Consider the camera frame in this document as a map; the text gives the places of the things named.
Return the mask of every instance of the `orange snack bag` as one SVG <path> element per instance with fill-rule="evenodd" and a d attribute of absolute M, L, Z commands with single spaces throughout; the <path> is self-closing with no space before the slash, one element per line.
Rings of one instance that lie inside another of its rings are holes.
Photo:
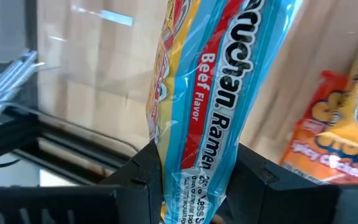
<path fill-rule="evenodd" d="M 358 147 L 317 136 L 338 108 L 348 81 L 346 76 L 330 72 L 323 72 L 323 78 L 296 124 L 281 164 L 317 184 L 358 184 Z"/>

